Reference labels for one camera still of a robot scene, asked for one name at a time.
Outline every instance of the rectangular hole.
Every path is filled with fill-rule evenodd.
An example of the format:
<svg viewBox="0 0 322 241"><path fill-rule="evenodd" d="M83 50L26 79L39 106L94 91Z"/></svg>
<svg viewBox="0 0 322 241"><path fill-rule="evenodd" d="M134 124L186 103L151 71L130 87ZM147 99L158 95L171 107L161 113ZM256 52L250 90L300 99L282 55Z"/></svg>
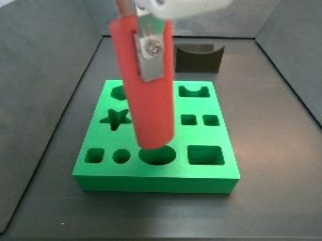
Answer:
<svg viewBox="0 0 322 241"><path fill-rule="evenodd" d="M207 126L220 126L218 116L216 115L203 115L205 125Z"/></svg>
<svg viewBox="0 0 322 241"><path fill-rule="evenodd" d="M187 146L187 159L191 165L224 165L226 163L220 146Z"/></svg>
<svg viewBox="0 0 322 241"><path fill-rule="evenodd" d="M182 125L197 125L197 116L182 115Z"/></svg>
<svg viewBox="0 0 322 241"><path fill-rule="evenodd" d="M91 148L87 150L86 163L101 163L103 161L105 149Z"/></svg>

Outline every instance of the shaped hole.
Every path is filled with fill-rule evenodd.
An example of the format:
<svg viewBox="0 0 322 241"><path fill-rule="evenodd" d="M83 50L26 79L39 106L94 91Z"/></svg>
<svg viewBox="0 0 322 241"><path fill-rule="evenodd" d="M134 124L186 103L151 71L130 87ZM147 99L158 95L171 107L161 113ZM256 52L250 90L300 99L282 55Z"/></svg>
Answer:
<svg viewBox="0 0 322 241"><path fill-rule="evenodd" d="M185 86L179 86L179 96L181 97L209 97L209 88L201 87L199 90L189 90Z"/></svg>
<svg viewBox="0 0 322 241"><path fill-rule="evenodd" d="M130 124L133 121L126 117L129 113L129 109L123 109L122 111L117 111L114 109L109 110L109 117L102 119L99 123L111 124L111 130L117 131L122 124Z"/></svg>
<svg viewBox="0 0 322 241"><path fill-rule="evenodd" d="M119 86L113 88L111 96L119 101L125 101L126 100L125 87Z"/></svg>
<svg viewBox="0 0 322 241"><path fill-rule="evenodd" d="M155 150L141 149L139 159L149 165L162 166L177 159L177 152L169 146L163 146Z"/></svg>
<svg viewBox="0 0 322 241"><path fill-rule="evenodd" d="M205 125L207 126L220 126L218 116L216 115L203 115Z"/></svg>
<svg viewBox="0 0 322 241"><path fill-rule="evenodd" d="M126 149L119 149L114 153L114 161L118 164L125 164L131 158L131 154Z"/></svg>
<svg viewBox="0 0 322 241"><path fill-rule="evenodd" d="M222 148L218 146L187 146L187 159L191 165L224 165Z"/></svg>
<svg viewBox="0 0 322 241"><path fill-rule="evenodd" d="M197 116L182 115L182 125L197 125Z"/></svg>
<svg viewBox="0 0 322 241"><path fill-rule="evenodd" d="M86 163L101 163L105 156L105 149L91 148L87 150Z"/></svg>

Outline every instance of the green shape sorter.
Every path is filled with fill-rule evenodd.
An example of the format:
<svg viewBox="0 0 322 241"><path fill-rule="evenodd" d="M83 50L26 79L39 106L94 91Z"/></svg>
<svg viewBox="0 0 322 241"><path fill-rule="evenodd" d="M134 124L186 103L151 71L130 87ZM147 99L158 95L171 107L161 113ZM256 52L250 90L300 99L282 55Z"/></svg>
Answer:
<svg viewBox="0 0 322 241"><path fill-rule="evenodd" d="M175 81L174 100L175 137L145 150L122 81L106 82L75 163L83 190L232 193L241 174L213 83Z"/></svg>

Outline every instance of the black object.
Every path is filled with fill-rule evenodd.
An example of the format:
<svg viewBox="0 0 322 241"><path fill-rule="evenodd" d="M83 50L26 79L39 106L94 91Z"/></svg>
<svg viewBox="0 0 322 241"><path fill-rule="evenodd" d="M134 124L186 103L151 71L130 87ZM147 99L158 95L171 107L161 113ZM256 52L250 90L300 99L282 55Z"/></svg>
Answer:
<svg viewBox="0 0 322 241"><path fill-rule="evenodd" d="M218 73L225 47L214 51L214 44L177 45L177 72Z"/></svg>

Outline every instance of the gray wall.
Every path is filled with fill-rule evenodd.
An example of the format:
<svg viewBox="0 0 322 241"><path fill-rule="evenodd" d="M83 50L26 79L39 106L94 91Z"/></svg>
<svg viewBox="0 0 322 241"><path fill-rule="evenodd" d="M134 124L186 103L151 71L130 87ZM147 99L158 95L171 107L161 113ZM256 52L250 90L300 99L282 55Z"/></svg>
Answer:
<svg viewBox="0 0 322 241"><path fill-rule="evenodd" d="M16 0L0 36L3 232L102 35L81 0Z"/></svg>
<svg viewBox="0 0 322 241"><path fill-rule="evenodd" d="M322 125L321 13L321 0L284 0L257 41Z"/></svg>
<svg viewBox="0 0 322 241"><path fill-rule="evenodd" d="M109 23L118 18L111 0L83 0L103 35L110 35ZM175 21L177 36L256 38L281 0L236 0L217 13Z"/></svg>

